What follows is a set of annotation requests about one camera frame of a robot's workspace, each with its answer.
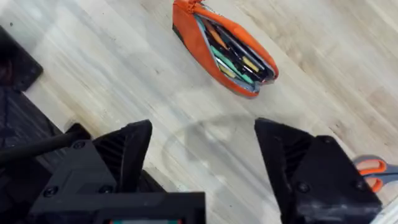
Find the wood grain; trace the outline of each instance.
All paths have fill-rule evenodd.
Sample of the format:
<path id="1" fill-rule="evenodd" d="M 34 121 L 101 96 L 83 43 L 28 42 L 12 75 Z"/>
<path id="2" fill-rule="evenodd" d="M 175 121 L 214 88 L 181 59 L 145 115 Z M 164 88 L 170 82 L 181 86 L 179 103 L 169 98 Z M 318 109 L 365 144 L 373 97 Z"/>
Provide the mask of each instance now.
<path id="1" fill-rule="evenodd" d="M 205 3 L 274 57 L 280 78 L 257 98 L 193 59 L 171 30 L 172 0 L 2 0 L 0 25 L 44 67 L 26 94 L 59 128 L 99 136 L 150 119 L 146 169 L 167 190 L 206 191 L 209 223 L 280 222 L 258 116 L 398 164 L 398 1 Z M 397 195 L 397 184 L 378 193 Z"/>

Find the orange scissors handle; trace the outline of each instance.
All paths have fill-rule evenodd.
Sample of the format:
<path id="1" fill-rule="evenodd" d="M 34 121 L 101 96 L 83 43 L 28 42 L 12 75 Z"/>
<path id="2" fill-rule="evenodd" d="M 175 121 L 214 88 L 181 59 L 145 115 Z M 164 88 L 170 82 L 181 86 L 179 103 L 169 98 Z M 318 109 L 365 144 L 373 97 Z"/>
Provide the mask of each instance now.
<path id="1" fill-rule="evenodd" d="M 369 162 L 377 162 L 376 166 L 365 169 L 358 169 L 359 173 L 366 180 L 373 180 L 373 183 L 370 185 L 373 192 L 378 192 L 383 187 L 383 185 L 398 180 L 398 166 L 390 165 L 384 159 L 381 159 L 378 156 L 360 156 L 356 158 L 353 162 L 357 167 L 361 164 L 363 165 Z"/>

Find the pencil case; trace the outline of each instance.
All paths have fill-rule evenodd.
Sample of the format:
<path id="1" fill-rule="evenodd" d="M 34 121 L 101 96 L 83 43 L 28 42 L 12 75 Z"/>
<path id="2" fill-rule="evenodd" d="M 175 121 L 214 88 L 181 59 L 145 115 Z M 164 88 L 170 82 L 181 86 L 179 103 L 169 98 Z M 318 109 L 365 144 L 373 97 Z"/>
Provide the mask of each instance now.
<path id="1" fill-rule="evenodd" d="M 175 0 L 173 30 L 206 69 L 227 88 L 254 97 L 278 77 L 274 59 L 239 24 L 215 13 L 201 0 Z"/>

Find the zipper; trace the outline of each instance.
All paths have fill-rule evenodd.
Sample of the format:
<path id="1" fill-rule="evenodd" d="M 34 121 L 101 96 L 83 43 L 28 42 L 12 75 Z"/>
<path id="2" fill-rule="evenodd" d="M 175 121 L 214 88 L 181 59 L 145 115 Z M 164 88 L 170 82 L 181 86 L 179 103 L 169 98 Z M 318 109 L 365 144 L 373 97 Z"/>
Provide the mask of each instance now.
<path id="1" fill-rule="evenodd" d="M 177 1 L 174 2 L 174 4 L 185 9 L 188 13 L 193 14 L 194 8 L 197 7 L 197 4 L 200 6 L 200 2 L 202 2 L 202 0 L 189 0 L 188 3 Z"/>

